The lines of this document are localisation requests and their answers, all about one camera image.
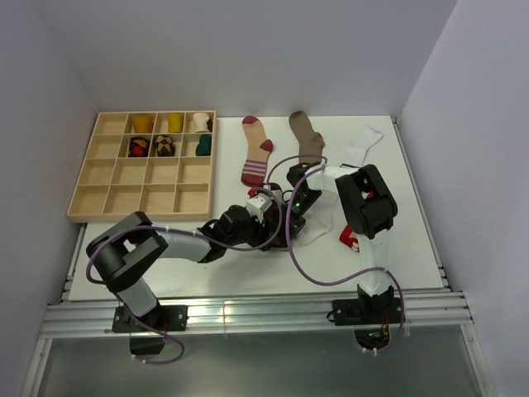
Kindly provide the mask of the dark brown striped sock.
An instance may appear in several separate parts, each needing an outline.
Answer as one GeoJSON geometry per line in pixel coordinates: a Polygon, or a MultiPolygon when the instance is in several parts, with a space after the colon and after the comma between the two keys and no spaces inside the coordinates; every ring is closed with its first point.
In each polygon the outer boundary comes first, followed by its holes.
{"type": "Polygon", "coordinates": [[[289,217],[286,215],[287,206],[286,203],[282,203],[281,209],[278,212],[274,211],[271,217],[267,217],[265,221],[261,223],[260,230],[258,231],[258,244],[261,245],[267,242],[266,245],[263,245],[260,248],[262,251],[268,251],[270,249],[283,250],[287,248],[285,223],[290,217],[290,215],[289,217]]]}

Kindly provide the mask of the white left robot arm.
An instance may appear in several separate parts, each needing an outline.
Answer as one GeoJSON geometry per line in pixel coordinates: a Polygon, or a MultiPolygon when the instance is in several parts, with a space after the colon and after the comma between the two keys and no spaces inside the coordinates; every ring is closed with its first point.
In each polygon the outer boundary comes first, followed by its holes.
{"type": "Polygon", "coordinates": [[[134,212],[88,244],[86,278],[119,298],[140,329],[156,329],[163,312],[144,274],[158,259],[210,263],[244,244],[265,251],[281,225],[239,205],[193,231],[156,226],[145,213],[134,212]]]}

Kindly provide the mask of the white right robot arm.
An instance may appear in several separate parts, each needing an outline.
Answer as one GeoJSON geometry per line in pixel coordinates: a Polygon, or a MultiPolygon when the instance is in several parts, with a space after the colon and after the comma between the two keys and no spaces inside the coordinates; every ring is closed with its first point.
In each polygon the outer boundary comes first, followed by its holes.
{"type": "Polygon", "coordinates": [[[288,253],[294,266],[311,283],[320,286],[344,284],[359,276],[368,278],[357,285],[359,316],[376,322],[395,305],[404,315],[402,288],[389,270],[388,240],[398,215],[398,205],[375,165],[360,168],[335,167],[313,163],[292,166],[287,180],[293,192],[287,204],[284,231],[288,253]],[[299,265],[290,236],[291,215],[303,215],[323,192],[340,199],[347,225],[355,233],[362,269],[341,280],[323,282],[312,278],[299,265]]]}

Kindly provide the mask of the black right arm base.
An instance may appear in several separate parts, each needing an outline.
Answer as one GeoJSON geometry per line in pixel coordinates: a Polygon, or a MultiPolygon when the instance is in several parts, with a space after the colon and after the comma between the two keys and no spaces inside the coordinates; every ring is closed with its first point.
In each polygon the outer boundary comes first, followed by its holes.
{"type": "Polygon", "coordinates": [[[352,326],[355,340],[367,351],[383,351],[403,335],[403,310],[398,298],[335,299],[331,306],[326,319],[337,327],[352,326]]]}

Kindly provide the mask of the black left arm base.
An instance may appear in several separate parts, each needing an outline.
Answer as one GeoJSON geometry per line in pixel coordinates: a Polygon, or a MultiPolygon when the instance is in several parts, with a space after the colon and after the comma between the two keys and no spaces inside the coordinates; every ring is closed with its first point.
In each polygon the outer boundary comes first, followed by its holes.
{"type": "Polygon", "coordinates": [[[111,331],[130,334],[129,350],[141,357],[159,355],[169,344],[170,332],[186,330],[188,307],[186,305],[160,305],[143,316],[136,316],[126,306],[119,306],[114,313],[111,331]]]}

